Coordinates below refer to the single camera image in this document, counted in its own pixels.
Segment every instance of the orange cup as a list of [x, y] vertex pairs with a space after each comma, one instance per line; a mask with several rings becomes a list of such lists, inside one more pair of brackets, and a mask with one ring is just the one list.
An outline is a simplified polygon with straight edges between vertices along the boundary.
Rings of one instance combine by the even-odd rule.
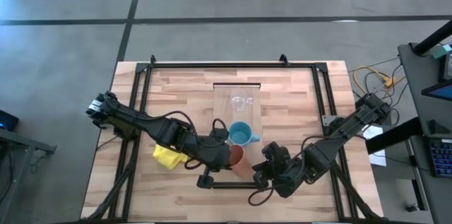
[[245, 156], [245, 150], [238, 145], [230, 146], [231, 156], [229, 157], [229, 164], [232, 172], [241, 178], [251, 179], [254, 171]]

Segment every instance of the wooden table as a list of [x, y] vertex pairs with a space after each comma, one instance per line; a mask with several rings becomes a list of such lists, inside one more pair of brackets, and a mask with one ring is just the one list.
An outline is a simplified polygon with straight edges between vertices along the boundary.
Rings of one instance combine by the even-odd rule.
[[[338, 114], [347, 116], [354, 111], [355, 101], [345, 62], [327, 63]], [[111, 90], [126, 105], [131, 95], [135, 67], [136, 62], [120, 62], [114, 76]], [[146, 112], [157, 116], [172, 110], [184, 111], [193, 119], [199, 134], [208, 134], [214, 119], [214, 83], [261, 83], [258, 98], [261, 105], [261, 139], [264, 144], [276, 141], [281, 146], [288, 147], [293, 155], [299, 152], [303, 138], [321, 134], [310, 69], [153, 69]], [[324, 85], [321, 87], [328, 113]], [[140, 96], [141, 93], [138, 92], [136, 109], [140, 105]], [[112, 131], [103, 131], [99, 144], [110, 138]], [[112, 188], [120, 145], [121, 141], [118, 139], [96, 153], [82, 217], [89, 216]], [[153, 159], [154, 147], [154, 141], [147, 134], [142, 135], [129, 221], [337, 220], [328, 174], [313, 185], [302, 184], [287, 199], [274, 193], [267, 203], [253, 207], [247, 204], [252, 190], [199, 189], [196, 181], [203, 167], [185, 170], [183, 165], [178, 165], [174, 170], [168, 170]], [[382, 216], [365, 143], [362, 139], [353, 138], [345, 145], [345, 151], [352, 183], [372, 210]], [[215, 174], [217, 181], [226, 182], [231, 179], [234, 177], [228, 171]], [[341, 194], [344, 207], [347, 208], [342, 187]]]

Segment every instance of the blue cup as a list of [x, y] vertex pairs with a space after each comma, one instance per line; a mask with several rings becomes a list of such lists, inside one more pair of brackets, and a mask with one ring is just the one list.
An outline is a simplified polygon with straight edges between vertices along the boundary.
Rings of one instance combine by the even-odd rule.
[[261, 137], [253, 134], [251, 127], [246, 122], [234, 122], [229, 128], [229, 138], [234, 145], [245, 146], [251, 142], [259, 142]]

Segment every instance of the monitor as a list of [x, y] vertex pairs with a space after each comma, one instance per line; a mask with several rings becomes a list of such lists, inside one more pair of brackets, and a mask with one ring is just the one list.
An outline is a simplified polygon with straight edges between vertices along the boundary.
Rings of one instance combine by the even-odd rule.
[[16, 130], [19, 119], [13, 115], [0, 110], [0, 129], [6, 129], [8, 131]]
[[422, 94], [433, 98], [440, 98], [442, 100], [452, 100], [452, 80], [447, 80], [428, 87], [422, 90]]

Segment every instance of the concrete floor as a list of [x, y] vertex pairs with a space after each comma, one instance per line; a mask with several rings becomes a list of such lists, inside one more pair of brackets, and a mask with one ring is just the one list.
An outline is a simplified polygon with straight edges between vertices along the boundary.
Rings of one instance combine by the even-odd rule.
[[[214, 16], [447, 15], [452, 0], [139, 0], [136, 18]], [[0, 20], [126, 18], [131, 0], [0, 0]], [[397, 46], [420, 41], [443, 21], [135, 25], [126, 61], [345, 60], [347, 67], [396, 57]], [[109, 88], [123, 25], [0, 27], [0, 110], [21, 119], [19, 132], [58, 145], [28, 175], [11, 223], [55, 223], [79, 217], [99, 131], [84, 111]], [[377, 66], [390, 74], [397, 61]], [[369, 81], [378, 89], [376, 79]], [[404, 84], [400, 84], [398, 98]], [[398, 105], [404, 122], [416, 115], [409, 90]], [[399, 150], [391, 154], [403, 158]], [[403, 165], [374, 168], [385, 215], [406, 213], [409, 201], [391, 174]]]

